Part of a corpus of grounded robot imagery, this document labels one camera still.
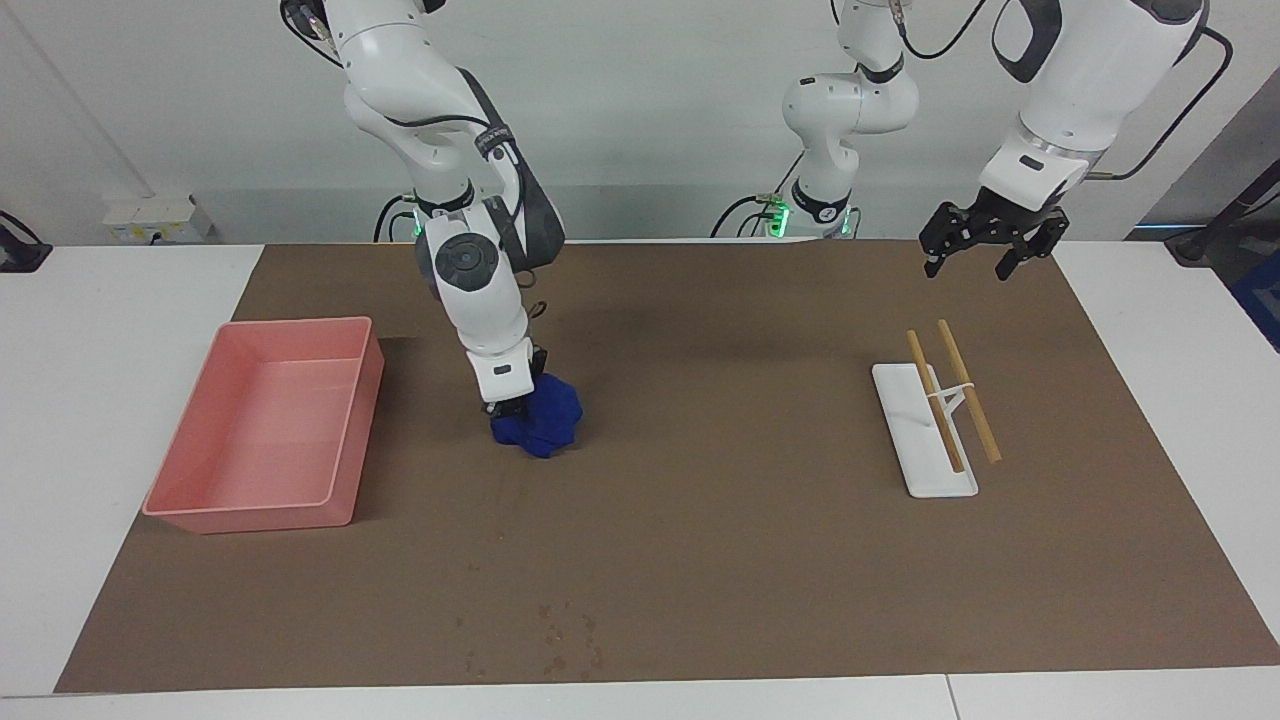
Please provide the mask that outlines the black clamp device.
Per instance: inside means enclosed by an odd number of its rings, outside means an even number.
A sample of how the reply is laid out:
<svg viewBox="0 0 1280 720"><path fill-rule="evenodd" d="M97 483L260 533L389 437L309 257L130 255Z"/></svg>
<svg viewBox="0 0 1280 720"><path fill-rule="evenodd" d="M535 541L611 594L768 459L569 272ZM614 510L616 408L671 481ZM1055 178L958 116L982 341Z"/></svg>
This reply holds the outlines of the black clamp device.
<svg viewBox="0 0 1280 720"><path fill-rule="evenodd" d="M32 273L41 268L54 246L44 242L24 222L0 210L0 273Z"/></svg>

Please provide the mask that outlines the blue crate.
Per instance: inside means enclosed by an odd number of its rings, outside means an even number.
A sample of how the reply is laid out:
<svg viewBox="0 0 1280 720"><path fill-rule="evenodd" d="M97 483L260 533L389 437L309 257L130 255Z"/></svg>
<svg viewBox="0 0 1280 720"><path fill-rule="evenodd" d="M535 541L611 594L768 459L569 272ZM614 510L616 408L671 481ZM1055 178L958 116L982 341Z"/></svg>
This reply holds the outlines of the blue crate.
<svg viewBox="0 0 1280 720"><path fill-rule="evenodd" d="M1245 315L1280 354L1280 250L1229 286Z"/></svg>

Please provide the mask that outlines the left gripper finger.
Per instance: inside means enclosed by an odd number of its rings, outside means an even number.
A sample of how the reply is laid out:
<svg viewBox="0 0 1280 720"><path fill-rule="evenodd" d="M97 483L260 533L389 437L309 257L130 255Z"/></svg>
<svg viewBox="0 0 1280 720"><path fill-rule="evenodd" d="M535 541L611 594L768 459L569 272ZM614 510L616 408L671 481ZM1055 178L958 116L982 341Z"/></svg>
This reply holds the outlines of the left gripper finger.
<svg viewBox="0 0 1280 720"><path fill-rule="evenodd" d="M1021 264L1036 258L1048 258L1068 227L1066 215L1048 215L1029 234L1021 231L1007 232L1007 251L995 268L996 277L1007 281Z"/></svg>
<svg viewBox="0 0 1280 720"><path fill-rule="evenodd" d="M946 259L972 249L970 213L957 205L938 205L920 231L920 247L925 255L924 273L936 278Z"/></svg>

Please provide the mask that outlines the pink plastic bin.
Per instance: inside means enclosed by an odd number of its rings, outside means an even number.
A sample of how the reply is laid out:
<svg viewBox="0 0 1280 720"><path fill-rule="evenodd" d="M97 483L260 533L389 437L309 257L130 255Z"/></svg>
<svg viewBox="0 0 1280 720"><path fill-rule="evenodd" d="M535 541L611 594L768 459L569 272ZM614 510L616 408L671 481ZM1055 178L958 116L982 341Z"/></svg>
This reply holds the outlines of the pink plastic bin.
<svg viewBox="0 0 1280 720"><path fill-rule="evenodd" d="M142 514L197 534L349 524L384 366L367 316L221 325Z"/></svg>

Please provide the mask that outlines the brown table mat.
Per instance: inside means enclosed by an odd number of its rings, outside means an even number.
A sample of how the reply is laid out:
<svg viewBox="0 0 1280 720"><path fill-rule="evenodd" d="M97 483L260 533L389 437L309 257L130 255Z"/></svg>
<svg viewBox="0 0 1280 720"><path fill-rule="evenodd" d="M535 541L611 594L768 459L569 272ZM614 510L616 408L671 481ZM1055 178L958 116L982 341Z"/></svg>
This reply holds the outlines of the brown table mat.
<svg viewBox="0 0 1280 720"><path fill-rule="evenodd" d="M1280 665L1059 266L928 281L908 243L568 246L534 334L576 443L489 436L411 249L265 249L234 319L369 316L385 372L353 521L138 516L61 693ZM957 386L979 486L908 493L870 369Z"/></svg>

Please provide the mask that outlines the blue towel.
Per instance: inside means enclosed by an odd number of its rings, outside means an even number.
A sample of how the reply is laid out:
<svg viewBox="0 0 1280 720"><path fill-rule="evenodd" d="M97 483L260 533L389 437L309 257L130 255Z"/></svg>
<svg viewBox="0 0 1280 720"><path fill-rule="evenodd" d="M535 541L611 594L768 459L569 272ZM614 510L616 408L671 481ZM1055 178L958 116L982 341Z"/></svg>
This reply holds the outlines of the blue towel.
<svg viewBox="0 0 1280 720"><path fill-rule="evenodd" d="M499 445L515 446L524 452L549 459L576 441L576 428L582 419L582 405L573 386L550 373L544 373L520 416L490 419L490 430Z"/></svg>

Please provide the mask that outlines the wooden rack rod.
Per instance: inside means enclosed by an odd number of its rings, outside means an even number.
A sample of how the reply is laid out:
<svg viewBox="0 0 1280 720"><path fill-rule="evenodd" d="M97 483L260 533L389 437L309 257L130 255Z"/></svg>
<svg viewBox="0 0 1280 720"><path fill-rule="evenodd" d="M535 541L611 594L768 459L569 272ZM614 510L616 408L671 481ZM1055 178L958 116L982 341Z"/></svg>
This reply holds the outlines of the wooden rack rod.
<svg viewBox="0 0 1280 720"><path fill-rule="evenodd" d="M972 421L975 427L975 432L986 452L986 457L991 464L1000 462L1004 460L1004 454L998 446L998 441L996 439L993 429L989 424L989 419L980 401L980 396L978 395L977 386L974 384L972 374L960 352L960 347L957 345L955 334L948 322L945 319L938 319L937 327L940 337L943 341L943 346L948 354L950 364L957 378L960 389L965 397L965 404L969 407Z"/></svg>
<svg viewBox="0 0 1280 720"><path fill-rule="evenodd" d="M918 333L914 329L908 329L906 340L908 340L908 347L910 348L911 352L911 360L914 363L916 374L919 375L922 387L924 389L925 401L929 406L934 427L940 433L940 438L943 445L943 450L947 455L950 468L952 471L960 473L965 469L964 456L960 452L960 448L957 447L955 437L952 436L950 425L950 415L946 411L945 405L940 396L941 388L934 382L934 377L931 372L928 361L925 360L925 354L922 347L922 342L919 340Z"/></svg>

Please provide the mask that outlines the black stand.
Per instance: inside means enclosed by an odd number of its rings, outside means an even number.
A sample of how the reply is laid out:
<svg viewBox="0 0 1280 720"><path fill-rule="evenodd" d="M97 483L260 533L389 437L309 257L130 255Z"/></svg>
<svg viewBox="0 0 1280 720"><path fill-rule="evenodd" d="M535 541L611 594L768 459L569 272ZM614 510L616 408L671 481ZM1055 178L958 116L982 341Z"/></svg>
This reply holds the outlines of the black stand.
<svg viewBox="0 0 1280 720"><path fill-rule="evenodd" d="M1238 196L1206 225L1179 231L1164 241L1165 249L1181 266L1207 266L1208 249L1238 222L1266 209L1280 199L1280 158L1276 158Z"/></svg>

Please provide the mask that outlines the white towel rack base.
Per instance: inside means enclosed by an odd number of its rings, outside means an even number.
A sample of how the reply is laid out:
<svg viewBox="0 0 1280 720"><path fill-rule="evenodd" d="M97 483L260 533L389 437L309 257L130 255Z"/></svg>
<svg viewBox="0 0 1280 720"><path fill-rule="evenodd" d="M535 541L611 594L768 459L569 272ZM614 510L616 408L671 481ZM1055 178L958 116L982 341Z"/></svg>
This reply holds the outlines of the white towel rack base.
<svg viewBox="0 0 1280 720"><path fill-rule="evenodd" d="M972 382L925 392L910 363L870 369L908 493L914 498L966 498L979 493L954 414Z"/></svg>

